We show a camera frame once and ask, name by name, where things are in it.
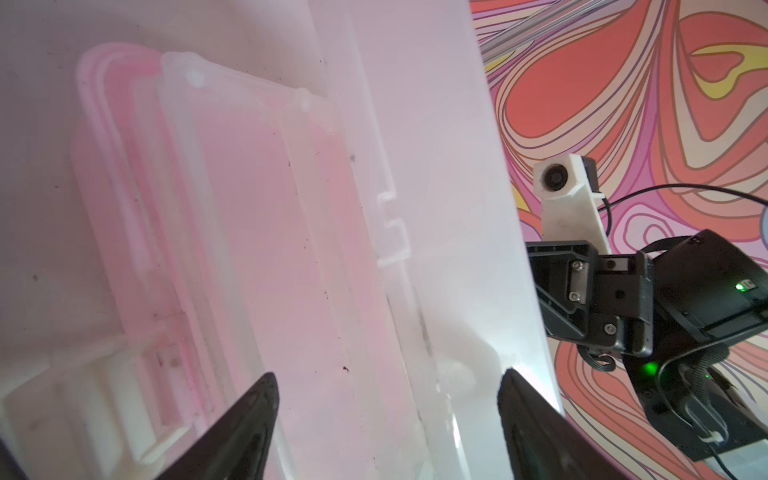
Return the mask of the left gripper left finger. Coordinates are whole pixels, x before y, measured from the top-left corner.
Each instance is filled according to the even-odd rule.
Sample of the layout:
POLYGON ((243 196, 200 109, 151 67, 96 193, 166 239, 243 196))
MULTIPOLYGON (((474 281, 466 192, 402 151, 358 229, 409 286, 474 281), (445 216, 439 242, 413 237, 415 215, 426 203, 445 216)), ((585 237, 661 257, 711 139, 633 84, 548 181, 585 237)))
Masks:
POLYGON ((267 372, 159 477, 167 480, 262 479, 279 402, 276 376, 267 372))

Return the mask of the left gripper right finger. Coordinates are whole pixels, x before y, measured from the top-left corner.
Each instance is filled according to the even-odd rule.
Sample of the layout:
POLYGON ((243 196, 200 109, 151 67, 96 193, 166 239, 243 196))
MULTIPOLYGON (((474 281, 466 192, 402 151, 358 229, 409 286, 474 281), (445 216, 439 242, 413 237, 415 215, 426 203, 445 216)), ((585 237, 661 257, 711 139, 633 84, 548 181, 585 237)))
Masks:
POLYGON ((501 379, 497 406, 515 479, 609 480, 628 477, 513 368, 508 369, 501 379))

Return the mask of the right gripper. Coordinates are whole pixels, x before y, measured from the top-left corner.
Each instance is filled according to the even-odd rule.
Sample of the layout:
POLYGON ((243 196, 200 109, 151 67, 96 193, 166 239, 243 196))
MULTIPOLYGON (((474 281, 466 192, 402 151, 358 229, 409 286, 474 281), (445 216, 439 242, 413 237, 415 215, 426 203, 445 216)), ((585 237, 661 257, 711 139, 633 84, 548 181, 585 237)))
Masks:
POLYGON ((597 353, 653 350, 654 271, 643 252, 604 255, 586 241, 528 242, 547 336, 597 353))

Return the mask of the pink plastic tool box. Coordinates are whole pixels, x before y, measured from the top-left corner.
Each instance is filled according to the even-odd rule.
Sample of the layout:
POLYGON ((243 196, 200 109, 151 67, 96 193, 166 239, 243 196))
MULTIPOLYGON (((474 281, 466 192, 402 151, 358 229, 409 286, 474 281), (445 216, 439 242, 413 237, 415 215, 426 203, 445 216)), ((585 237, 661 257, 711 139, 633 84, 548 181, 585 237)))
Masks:
POLYGON ((268 479, 509 479, 559 391, 467 1, 5 1, 1 450, 152 479, 266 373, 268 479))

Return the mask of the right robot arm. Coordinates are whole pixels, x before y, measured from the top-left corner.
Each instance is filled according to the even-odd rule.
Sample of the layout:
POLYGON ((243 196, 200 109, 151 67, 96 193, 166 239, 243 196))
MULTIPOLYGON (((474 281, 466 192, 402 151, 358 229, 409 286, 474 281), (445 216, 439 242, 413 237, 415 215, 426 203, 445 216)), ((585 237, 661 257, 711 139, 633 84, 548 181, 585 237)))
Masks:
POLYGON ((623 366, 651 426, 688 459, 765 443, 767 426, 717 370, 767 328, 767 274, 711 230, 601 254, 530 242, 546 333, 593 369, 623 366))

